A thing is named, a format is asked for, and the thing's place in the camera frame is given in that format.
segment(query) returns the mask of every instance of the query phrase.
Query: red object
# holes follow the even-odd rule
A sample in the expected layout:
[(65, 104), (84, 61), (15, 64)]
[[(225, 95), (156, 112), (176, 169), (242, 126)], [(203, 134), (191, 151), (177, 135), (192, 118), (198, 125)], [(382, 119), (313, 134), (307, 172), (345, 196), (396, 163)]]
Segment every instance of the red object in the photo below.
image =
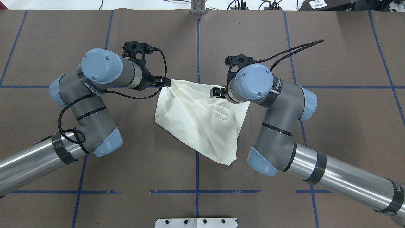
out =
[(0, 9), (8, 9), (2, 2), (0, 2)]

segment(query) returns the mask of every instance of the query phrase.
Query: white cloth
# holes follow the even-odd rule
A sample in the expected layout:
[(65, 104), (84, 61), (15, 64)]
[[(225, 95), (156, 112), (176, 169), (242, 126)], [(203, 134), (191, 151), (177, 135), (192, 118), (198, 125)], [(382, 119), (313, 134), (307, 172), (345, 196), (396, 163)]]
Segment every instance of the white cloth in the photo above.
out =
[(230, 165), (249, 102), (210, 98), (213, 87), (218, 86), (171, 80), (160, 92), (155, 122), (204, 156)]

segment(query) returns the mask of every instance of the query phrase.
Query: white floor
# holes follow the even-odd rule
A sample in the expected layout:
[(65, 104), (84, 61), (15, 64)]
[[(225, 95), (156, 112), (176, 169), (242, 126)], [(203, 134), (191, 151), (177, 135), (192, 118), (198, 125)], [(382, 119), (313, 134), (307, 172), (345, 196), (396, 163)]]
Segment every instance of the white floor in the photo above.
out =
[[(207, 0), (206, 7), (215, 7), (226, 10), (232, 0)], [(101, 0), (2, 0), (9, 9), (34, 9), (34, 10), (94, 10), (101, 5)], [(247, 0), (246, 6), (249, 10), (257, 10), (261, 0)], [(297, 0), (282, 0), (280, 6), (283, 10), (296, 11)], [(188, 2), (166, 2), (163, 0), (103, 0), (102, 8), (106, 10), (128, 8), (128, 9), (190, 9)], [(405, 12), (401, 4), (391, 4), (391, 9)]]

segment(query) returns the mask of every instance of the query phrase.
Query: blue joint cap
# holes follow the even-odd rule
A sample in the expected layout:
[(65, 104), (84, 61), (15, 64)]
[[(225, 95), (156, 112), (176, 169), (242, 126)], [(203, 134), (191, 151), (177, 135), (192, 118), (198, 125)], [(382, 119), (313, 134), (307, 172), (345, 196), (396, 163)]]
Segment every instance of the blue joint cap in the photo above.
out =
[(275, 176), (278, 172), (278, 170), (274, 168), (274, 166), (272, 166), (270, 162), (268, 162), (259, 151), (256, 150), (256, 148), (254, 148), (254, 146), (250, 149), (247, 163), (252, 169), (267, 176)]
[(242, 68), (235, 76), (236, 91), (244, 98), (257, 100), (267, 96), (273, 86), (273, 74), (255, 63)]
[(60, 97), (60, 93), (59, 93), (59, 82), (60, 82), (60, 79), (62, 78), (62, 76), (58, 77), (51, 83), (51, 85), (49, 86), (49, 94), (50, 94), (52, 100), (54, 100), (59, 106), (62, 106), (64, 108), (67, 106), (67, 104), (65, 104), (63, 102), (62, 98)]
[(119, 133), (118, 127), (97, 147), (94, 154), (97, 157), (107, 155), (120, 148), (124, 140)]
[(312, 114), (316, 110), (316, 106), (318, 105), (318, 98), (316, 97), (315, 93), (304, 89), (302, 86), (300, 87), (304, 92), (305, 105), (303, 115), (298, 121), (307, 121), (311, 118)]
[(81, 60), (81, 70), (90, 81), (107, 84), (122, 73), (122, 60), (116, 53), (101, 48), (91, 49)]

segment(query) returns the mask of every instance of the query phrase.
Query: white bracket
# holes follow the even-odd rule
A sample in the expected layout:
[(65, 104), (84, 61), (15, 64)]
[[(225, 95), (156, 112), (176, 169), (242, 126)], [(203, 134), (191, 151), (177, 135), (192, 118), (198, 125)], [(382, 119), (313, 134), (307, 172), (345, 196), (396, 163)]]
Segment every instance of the white bracket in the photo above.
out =
[(205, 14), (205, 0), (190, 0), (191, 14)]
[(237, 218), (158, 219), (155, 228), (238, 228)]

